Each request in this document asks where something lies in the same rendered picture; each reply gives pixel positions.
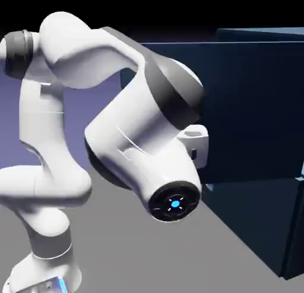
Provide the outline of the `dark blue cabinet door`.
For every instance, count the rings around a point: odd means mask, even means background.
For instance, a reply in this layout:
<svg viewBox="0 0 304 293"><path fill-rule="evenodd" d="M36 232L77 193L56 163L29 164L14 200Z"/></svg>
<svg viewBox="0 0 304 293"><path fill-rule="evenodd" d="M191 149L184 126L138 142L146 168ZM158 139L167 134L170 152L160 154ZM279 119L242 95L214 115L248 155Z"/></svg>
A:
<svg viewBox="0 0 304 293"><path fill-rule="evenodd" d="M304 42L148 43L205 87L207 183L298 177L304 162Z"/></svg>

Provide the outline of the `dark blue cabinet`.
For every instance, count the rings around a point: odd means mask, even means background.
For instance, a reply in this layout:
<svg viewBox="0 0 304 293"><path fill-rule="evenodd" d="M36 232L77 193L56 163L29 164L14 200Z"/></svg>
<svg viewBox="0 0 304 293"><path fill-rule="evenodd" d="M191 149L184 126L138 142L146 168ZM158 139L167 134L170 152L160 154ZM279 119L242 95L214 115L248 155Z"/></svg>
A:
<svg viewBox="0 0 304 293"><path fill-rule="evenodd" d="M304 28L220 29L211 42L304 42ZM279 277L304 273L304 181L207 183L205 204Z"/></svg>

